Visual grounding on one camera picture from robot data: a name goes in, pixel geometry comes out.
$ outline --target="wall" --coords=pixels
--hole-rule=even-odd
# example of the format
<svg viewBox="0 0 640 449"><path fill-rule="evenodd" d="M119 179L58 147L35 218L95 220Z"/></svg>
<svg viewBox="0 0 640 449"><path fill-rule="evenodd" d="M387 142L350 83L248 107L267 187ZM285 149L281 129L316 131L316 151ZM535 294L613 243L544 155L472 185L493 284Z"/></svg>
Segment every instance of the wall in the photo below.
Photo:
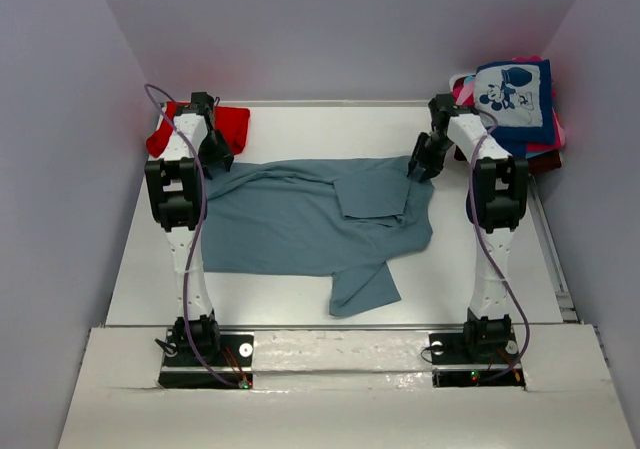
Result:
<svg viewBox="0 0 640 449"><path fill-rule="evenodd" d="M577 0L553 38L568 146L540 187L571 294L600 327L640 446L639 13L638 0Z"/></svg>
<svg viewBox="0 0 640 449"><path fill-rule="evenodd" d="M53 448L120 264L148 103L104 0L0 0L0 33L0 447Z"/></svg>
<svg viewBox="0 0 640 449"><path fill-rule="evenodd" d="M150 80L224 99L424 99L541 52L573 1L107 0Z"/></svg>

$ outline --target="pile of clothes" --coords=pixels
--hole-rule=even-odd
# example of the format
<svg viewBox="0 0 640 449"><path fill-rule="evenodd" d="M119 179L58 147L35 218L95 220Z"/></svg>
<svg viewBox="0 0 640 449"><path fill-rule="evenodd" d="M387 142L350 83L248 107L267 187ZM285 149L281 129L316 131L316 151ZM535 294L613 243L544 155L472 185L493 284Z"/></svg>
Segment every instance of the pile of clothes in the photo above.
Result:
<svg viewBox="0 0 640 449"><path fill-rule="evenodd" d="M496 118L493 137L514 156L526 157L531 174L562 166L565 132L553 106L548 60L520 57L480 66L476 74L452 78L451 93L457 104L474 106ZM491 118L482 117L486 127L493 126ZM459 150L456 159L464 159Z"/></svg>

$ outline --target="gray-blue towel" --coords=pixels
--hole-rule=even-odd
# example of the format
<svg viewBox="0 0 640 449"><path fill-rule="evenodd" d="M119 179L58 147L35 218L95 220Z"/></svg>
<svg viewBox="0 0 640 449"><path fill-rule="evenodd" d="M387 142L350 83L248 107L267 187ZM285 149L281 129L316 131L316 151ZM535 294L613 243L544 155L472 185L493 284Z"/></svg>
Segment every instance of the gray-blue towel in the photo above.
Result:
<svg viewBox="0 0 640 449"><path fill-rule="evenodd" d="M333 276L329 312L400 300L386 261L431 239L433 186L406 177L408 157L298 160L211 168L205 271Z"/></svg>

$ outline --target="gray wall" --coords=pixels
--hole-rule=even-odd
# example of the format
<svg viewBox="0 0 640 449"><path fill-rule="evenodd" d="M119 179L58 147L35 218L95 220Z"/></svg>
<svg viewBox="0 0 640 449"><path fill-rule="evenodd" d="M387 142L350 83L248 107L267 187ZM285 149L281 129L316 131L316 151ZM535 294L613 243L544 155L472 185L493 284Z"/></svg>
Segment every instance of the gray wall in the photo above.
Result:
<svg viewBox="0 0 640 449"><path fill-rule="evenodd" d="M53 448L120 264L148 103L104 0L0 0L0 34L0 447Z"/></svg>
<svg viewBox="0 0 640 449"><path fill-rule="evenodd" d="M149 79L225 99L423 99L540 53L573 1L107 0Z"/></svg>
<svg viewBox="0 0 640 449"><path fill-rule="evenodd" d="M541 180L569 289L600 327L640 445L639 0L577 0L546 51L567 128L564 168Z"/></svg>

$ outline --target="cartoon character print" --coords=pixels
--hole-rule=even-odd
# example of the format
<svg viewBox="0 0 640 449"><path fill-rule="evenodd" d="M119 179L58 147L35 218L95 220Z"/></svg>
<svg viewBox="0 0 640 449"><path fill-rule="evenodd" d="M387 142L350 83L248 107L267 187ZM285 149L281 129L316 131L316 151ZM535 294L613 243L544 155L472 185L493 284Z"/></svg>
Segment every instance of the cartoon character print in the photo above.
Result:
<svg viewBox="0 0 640 449"><path fill-rule="evenodd" d="M502 83L497 86L489 84L486 94L480 96L482 104L491 103L491 109L501 111L502 109L523 108L533 111L533 96L530 92L519 93L516 87L524 87L531 82L533 75L521 67L502 69Z"/></svg>

